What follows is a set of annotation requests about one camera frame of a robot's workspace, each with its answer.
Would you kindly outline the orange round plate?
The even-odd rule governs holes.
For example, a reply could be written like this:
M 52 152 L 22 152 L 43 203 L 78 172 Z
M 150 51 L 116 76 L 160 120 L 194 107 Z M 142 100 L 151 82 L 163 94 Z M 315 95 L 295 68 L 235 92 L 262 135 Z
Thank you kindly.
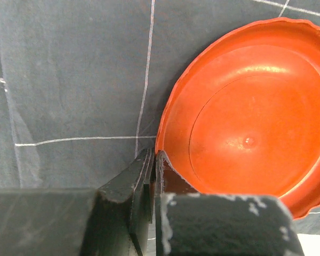
M 223 35 L 175 83 L 155 148 L 207 194 L 320 206 L 320 26 L 255 21 Z

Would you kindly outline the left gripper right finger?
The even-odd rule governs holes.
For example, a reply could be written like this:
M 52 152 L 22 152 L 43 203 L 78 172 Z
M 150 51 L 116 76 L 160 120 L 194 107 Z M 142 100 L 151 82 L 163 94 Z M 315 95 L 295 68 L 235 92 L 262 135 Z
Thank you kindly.
M 303 255 L 278 198 L 199 193 L 162 150 L 155 172 L 157 255 Z

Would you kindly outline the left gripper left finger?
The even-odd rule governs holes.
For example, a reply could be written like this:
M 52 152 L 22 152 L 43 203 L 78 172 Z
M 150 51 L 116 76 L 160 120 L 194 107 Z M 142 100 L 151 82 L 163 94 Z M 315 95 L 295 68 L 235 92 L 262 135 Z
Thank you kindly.
M 0 189 L 0 255 L 145 255 L 155 152 L 102 187 Z

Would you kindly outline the dark checked cloth placemat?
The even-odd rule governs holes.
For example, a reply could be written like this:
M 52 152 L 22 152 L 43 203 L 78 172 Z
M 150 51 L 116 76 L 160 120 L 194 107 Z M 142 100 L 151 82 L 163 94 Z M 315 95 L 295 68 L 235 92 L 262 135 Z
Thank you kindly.
M 0 1 L 0 188 L 108 183 L 193 60 L 273 18 L 320 26 L 320 1 Z

